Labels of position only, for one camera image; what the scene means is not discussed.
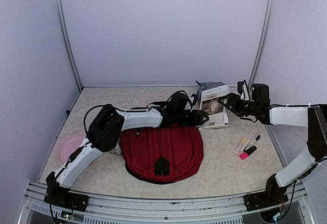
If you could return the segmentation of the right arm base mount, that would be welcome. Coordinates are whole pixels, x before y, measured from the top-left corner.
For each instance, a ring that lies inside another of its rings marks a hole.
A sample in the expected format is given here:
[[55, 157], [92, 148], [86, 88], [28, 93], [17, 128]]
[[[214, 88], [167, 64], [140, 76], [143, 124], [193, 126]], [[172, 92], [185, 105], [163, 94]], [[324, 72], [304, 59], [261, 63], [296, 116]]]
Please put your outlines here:
[[257, 193], [248, 193], [244, 196], [244, 202], [247, 211], [259, 210], [282, 202], [287, 202], [289, 199], [286, 194], [269, 195], [265, 191]]

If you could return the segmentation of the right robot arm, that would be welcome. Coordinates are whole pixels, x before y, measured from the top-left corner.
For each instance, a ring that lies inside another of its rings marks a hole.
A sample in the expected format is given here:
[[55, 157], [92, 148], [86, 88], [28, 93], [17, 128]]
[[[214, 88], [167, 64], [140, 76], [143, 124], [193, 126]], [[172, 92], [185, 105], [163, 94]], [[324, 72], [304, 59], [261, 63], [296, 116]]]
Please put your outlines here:
[[271, 176], [266, 183], [261, 200], [271, 206], [280, 199], [285, 189], [297, 179], [310, 173], [326, 160], [326, 104], [279, 105], [271, 104], [269, 86], [238, 82], [238, 92], [218, 99], [219, 103], [243, 120], [261, 122], [264, 125], [288, 125], [308, 130], [304, 150], [285, 168]]

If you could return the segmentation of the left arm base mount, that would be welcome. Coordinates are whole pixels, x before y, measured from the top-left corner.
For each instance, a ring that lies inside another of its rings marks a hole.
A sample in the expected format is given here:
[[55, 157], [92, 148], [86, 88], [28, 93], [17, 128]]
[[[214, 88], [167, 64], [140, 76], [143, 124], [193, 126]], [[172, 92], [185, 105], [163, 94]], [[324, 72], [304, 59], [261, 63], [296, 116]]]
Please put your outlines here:
[[44, 202], [47, 204], [80, 212], [86, 211], [88, 201], [87, 195], [72, 192], [47, 193], [44, 197]]

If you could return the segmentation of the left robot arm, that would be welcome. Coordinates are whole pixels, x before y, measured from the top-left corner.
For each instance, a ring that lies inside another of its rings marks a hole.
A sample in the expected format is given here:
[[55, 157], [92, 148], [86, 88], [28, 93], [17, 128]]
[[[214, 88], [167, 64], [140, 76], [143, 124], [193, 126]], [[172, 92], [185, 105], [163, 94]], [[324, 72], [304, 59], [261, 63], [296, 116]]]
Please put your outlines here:
[[66, 162], [46, 178], [47, 196], [59, 205], [68, 205], [70, 188], [77, 177], [99, 156], [116, 148], [122, 131], [138, 128], [202, 125], [209, 120], [206, 112], [193, 108], [197, 96], [184, 91], [173, 93], [167, 101], [152, 102], [150, 107], [122, 109], [112, 104], [98, 105], [100, 109], [89, 126], [86, 137]]

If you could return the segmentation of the white magazine booklet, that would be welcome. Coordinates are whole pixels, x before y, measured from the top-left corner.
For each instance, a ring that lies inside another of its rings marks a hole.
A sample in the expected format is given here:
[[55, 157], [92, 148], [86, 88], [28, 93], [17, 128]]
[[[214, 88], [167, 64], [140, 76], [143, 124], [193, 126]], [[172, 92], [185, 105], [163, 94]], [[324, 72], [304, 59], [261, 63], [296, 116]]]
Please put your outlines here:
[[216, 129], [226, 127], [228, 125], [228, 110], [218, 102], [218, 98], [229, 93], [230, 87], [227, 84], [204, 90], [201, 93], [197, 90], [199, 109], [207, 112], [209, 116], [209, 121], [204, 125], [199, 125], [199, 128]]

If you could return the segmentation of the red backpack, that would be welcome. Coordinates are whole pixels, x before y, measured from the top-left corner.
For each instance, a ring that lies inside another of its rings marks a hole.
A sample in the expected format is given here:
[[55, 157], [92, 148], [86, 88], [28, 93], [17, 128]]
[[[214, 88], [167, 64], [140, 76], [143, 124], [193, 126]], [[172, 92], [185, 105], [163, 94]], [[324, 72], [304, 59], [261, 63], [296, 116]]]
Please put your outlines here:
[[165, 185], [196, 174], [204, 157], [203, 140], [195, 126], [195, 110], [183, 91], [172, 94], [165, 102], [158, 102], [174, 118], [182, 121], [167, 127], [135, 128], [120, 135], [120, 148], [126, 170], [135, 178]]

